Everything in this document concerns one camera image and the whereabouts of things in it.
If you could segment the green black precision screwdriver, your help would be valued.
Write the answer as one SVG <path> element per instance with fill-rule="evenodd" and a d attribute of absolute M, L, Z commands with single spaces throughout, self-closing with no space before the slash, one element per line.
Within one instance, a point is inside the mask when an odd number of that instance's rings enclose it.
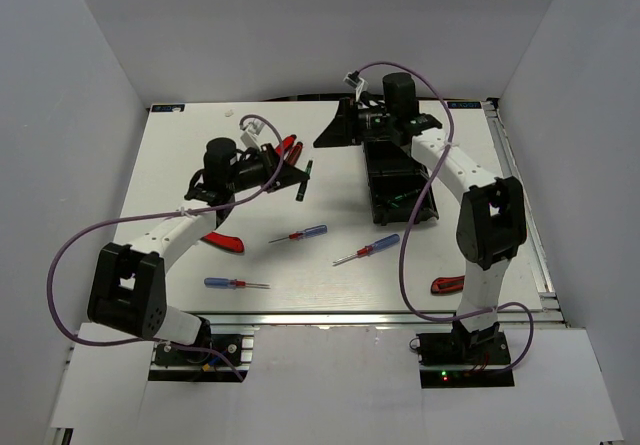
<path fill-rule="evenodd" d="M 399 195 L 393 197 L 390 200 L 390 202 L 394 203 L 394 204 L 397 204 L 397 203 L 400 203 L 400 202 L 402 202 L 404 200 L 408 200 L 408 199 L 411 199 L 413 197 L 419 196 L 420 193 L 421 193 L 420 189 L 415 189 L 415 190 L 412 190 L 412 191 L 408 191 L 408 192 L 405 192 L 405 193 L 402 193 L 402 194 L 399 194 Z"/>

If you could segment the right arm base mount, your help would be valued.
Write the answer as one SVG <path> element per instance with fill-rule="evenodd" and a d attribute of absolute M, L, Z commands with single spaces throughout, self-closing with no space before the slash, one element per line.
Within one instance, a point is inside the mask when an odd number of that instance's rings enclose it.
<path fill-rule="evenodd" d="M 462 330 L 419 333 L 409 341 L 419 359 L 422 389 L 511 388 L 515 386 L 511 354 L 502 331 L 467 346 Z"/>

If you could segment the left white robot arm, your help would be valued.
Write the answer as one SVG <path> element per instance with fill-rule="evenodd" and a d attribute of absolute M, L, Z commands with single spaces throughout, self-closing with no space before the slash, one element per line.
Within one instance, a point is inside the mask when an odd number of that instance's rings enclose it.
<path fill-rule="evenodd" d="M 127 244 L 102 248 L 89 297 L 89 320 L 139 339 L 176 343 L 188 363 L 205 361 L 212 343 L 209 322 L 167 304 L 166 274 L 226 220 L 237 193 L 255 187 L 277 191 L 309 179 L 307 172 L 280 159 L 270 144 L 241 152 L 229 138 L 211 140 L 203 167 L 189 182 L 184 212 Z"/>

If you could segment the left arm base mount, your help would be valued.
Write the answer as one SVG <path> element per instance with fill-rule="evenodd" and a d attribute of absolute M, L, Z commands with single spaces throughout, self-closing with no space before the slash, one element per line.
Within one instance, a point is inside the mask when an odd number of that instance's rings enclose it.
<path fill-rule="evenodd" d="M 150 382 L 240 383 L 248 374 L 255 330 L 214 327 L 209 347 L 214 353 L 191 353 L 168 345 L 154 348 Z"/>

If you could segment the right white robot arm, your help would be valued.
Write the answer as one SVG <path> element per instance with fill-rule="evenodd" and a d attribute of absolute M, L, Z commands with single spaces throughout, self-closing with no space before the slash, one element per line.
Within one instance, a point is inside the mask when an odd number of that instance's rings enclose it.
<path fill-rule="evenodd" d="M 358 72 L 344 78 L 355 96 L 342 102 L 318 136 L 316 148 L 354 146 L 383 138 L 423 166 L 459 203 L 456 243 L 466 268 L 451 339 L 453 355 L 472 364 L 488 350 L 497 327 L 504 276 L 527 237 L 524 190 L 515 177 L 488 171 L 454 143 L 454 125 L 421 112 L 408 72 L 383 77 L 382 104 L 368 105 L 367 82 Z"/>

